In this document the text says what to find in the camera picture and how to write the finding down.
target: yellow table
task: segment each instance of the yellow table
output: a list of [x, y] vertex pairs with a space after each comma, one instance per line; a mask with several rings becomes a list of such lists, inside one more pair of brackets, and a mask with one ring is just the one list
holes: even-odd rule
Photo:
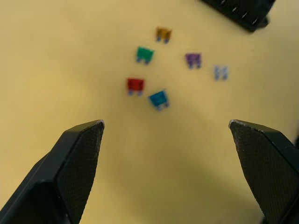
[[[0, 207], [64, 130], [104, 119], [82, 224], [257, 223], [228, 123], [295, 137], [298, 6], [278, 1], [249, 34], [194, 0], [2, 2]], [[173, 29], [169, 44], [156, 26]], [[150, 65], [135, 63], [138, 46], [155, 50]], [[188, 51], [202, 69], [188, 69]], [[146, 79], [142, 97], [127, 96], [128, 77]], [[171, 105], [157, 112], [147, 96], [162, 89]]]

